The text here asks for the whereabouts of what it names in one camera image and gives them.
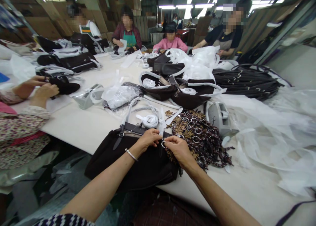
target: gray apron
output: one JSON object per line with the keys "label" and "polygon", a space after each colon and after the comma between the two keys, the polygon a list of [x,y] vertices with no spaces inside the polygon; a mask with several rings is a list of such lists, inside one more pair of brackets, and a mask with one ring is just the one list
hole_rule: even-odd
{"label": "gray apron", "polygon": [[228,41],[225,41],[225,42],[220,42],[220,37],[223,37],[225,36],[225,33],[221,33],[218,38],[215,40],[215,42],[213,43],[212,46],[220,46],[220,50],[224,50],[224,51],[228,51],[230,49],[230,46],[233,42],[233,39],[234,39],[234,36],[235,36],[235,33],[233,33],[233,36],[230,40]]}

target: silver bracelet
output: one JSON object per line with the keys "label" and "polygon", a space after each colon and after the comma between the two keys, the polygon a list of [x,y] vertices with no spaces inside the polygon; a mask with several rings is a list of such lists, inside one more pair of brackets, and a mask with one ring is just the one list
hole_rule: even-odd
{"label": "silver bracelet", "polygon": [[125,152],[127,152],[136,162],[138,162],[138,159],[135,158],[128,149],[125,149]]}

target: striped sleeve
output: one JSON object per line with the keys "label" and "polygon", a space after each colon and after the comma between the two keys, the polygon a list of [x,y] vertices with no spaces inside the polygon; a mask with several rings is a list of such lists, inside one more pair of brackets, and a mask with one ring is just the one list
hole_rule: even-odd
{"label": "striped sleeve", "polygon": [[94,226],[95,224],[76,214],[55,214],[49,219],[43,219],[35,226]]}

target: pink jacket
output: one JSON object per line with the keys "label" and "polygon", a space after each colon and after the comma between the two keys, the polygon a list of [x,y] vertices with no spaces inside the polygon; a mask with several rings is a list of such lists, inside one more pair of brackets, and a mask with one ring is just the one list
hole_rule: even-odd
{"label": "pink jacket", "polygon": [[170,48],[179,48],[185,53],[188,51],[187,45],[178,37],[175,37],[172,42],[169,42],[167,38],[162,39],[158,44],[154,45],[153,49],[170,49]]}

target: black shirt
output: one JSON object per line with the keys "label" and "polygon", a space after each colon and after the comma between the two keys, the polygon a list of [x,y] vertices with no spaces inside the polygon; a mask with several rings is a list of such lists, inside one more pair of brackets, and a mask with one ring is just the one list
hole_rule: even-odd
{"label": "black shirt", "polygon": [[212,31],[210,31],[204,40],[209,43],[210,45],[213,45],[213,43],[218,39],[220,42],[226,42],[229,40],[233,40],[231,43],[230,48],[237,48],[239,46],[241,36],[243,35],[243,32],[240,28],[240,26],[237,26],[235,28],[235,31],[232,33],[229,33],[227,35],[224,35],[224,25],[219,25],[215,27]]}

